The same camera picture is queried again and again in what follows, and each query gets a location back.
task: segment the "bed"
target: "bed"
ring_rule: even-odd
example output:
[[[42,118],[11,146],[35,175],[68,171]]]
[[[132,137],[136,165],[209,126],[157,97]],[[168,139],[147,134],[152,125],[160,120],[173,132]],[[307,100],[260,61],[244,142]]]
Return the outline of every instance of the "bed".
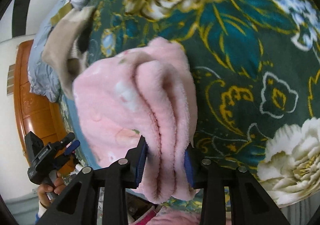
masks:
[[[301,127],[307,119],[320,117],[316,103],[320,12],[316,1],[90,0],[88,5],[97,11],[88,63],[144,46],[156,36],[179,42],[196,84],[199,118],[194,140],[202,157],[228,168],[246,166],[261,182],[272,183],[274,177],[259,178],[259,169],[269,173],[259,165],[266,158],[267,141],[279,128]],[[64,126],[81,141],[78,158],[99,168],[81,132],[74,102],[62,94],[59,105]],[[270,159],[279,156],[278,150],[284,151],[273,150]],[[303,163],[302,175],[310,171],[316,158],[317,154]],[[269,162],[269,168],[278,168],[274,161]],[[285,175],[278,172],[281,181]],[[270,193],[285,195],[286,190],[273,188]],[[300,196],[278,204],[289,206],[318,190],[319,183],[309,183]],[[226,198],[230,207],[227,190]],[[202,195],[190,202],[172,198],[165,205],[200,211]]]

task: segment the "pink blanket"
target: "pink blanket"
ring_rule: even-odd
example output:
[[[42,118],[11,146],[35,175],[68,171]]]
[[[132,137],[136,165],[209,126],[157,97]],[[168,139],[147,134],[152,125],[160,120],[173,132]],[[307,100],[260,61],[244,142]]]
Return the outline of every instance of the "pink blanket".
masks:
[[[107,167],[146,138],[148,157],[138,192],[153,203],[191,200],[184,152],[196,130],[196,92],[178,43],[148,46],[99,60],[74,81],[80,126],[98,164]]]
[[[157,215],[146,225],[199,225],[200,219],[200,213],[178,211],[163,206]],[[231,225],[231,220],[228,218],[226,218],[226,225]]]

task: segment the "folded cloth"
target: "folded cloth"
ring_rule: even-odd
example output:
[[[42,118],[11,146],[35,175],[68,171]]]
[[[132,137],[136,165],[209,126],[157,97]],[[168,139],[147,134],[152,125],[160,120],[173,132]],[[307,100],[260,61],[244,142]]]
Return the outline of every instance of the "folded cloth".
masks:
[[[70,2],[78,10],[82,9],[89,0],[59,0],[42,21],[39,31],[33,42],[28,61],[28,80],[30,93],[47,96],[49,101],[55,102],[60,95],[60,82],[57,73],[41,60],[44,45],[52,27],[51,18],[59,9]]]
[[[65,95],[73,100],[72,83],[86,69],[87,52],[77,49],[77,41],[87,27],[94,7],[72,9],[50,33],[42,53],[42,61],[58,74]]]
[[[138,192],[153,203],[191,200],[184,153],[197,120],[196,92],[180,44],[156,38],[92,64],[73,84],[79,122],[101,167],[146,138],[148,157]]]

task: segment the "black clamp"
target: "black clamp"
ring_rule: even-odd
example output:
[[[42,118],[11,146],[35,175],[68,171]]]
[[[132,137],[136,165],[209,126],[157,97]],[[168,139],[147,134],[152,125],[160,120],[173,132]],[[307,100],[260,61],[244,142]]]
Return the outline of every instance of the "black clamp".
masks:
[[[61,141],[48,143],[44,146],[39,137],[33,132],[29,132],[25,136],[27,155],[31,162],[28,169],[29,180],[35,184],[46,183],[54,188],[53,182],[56,179],[56,171],[70,160],[71,154],[80,145],[80,142],[74,139],[75,135],[70,132]],[[65,152],[56,157],[57,153],[67,145],[69,146]],[[49,193],[48,196],[50,199],[57,197],[54,192]]]
[[[84,167],[55,199],[37,225],[97,224],[99,189],[105,187],[103,225],[128,225],[125,188],[137,189],[148,147],[141,137],[136,148],[107,168]]]

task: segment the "wooden headboard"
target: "wooden headboard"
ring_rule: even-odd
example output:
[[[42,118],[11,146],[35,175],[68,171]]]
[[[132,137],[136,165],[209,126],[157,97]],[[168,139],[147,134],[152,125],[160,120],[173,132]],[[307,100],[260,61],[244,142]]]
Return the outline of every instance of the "wooden headboard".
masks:
[[[30,131],[41,138],[44,145],[61,140],[67,135],[59,105],[51,103],[45,96],[29,92],[27,67],[32,44],[33,40],[29,40],[19,45],[14,71],[14,111],[23,154],[26,158],[24,137]],[[73,162],[69,161],[60,172],[69,174],[73,170]]]

